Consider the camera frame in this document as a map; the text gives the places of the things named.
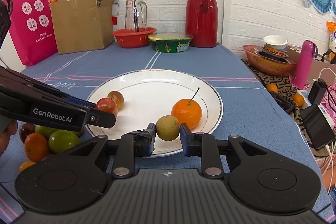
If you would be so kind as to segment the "person's left hand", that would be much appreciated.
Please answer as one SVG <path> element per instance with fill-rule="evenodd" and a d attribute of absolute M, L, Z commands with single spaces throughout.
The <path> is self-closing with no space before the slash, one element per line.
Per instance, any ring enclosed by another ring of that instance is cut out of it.
<path fill-rule="evenodd" d="M 6 151 L 11 136 L 15 135 L 18 129 L 18 122 L 16 120 L 13 120 L 9 123 L 7 128 L 4 130 L 4 132 L 1 133 L 0 138 L 0 156 L 3 155 L 3 153 Z"/>

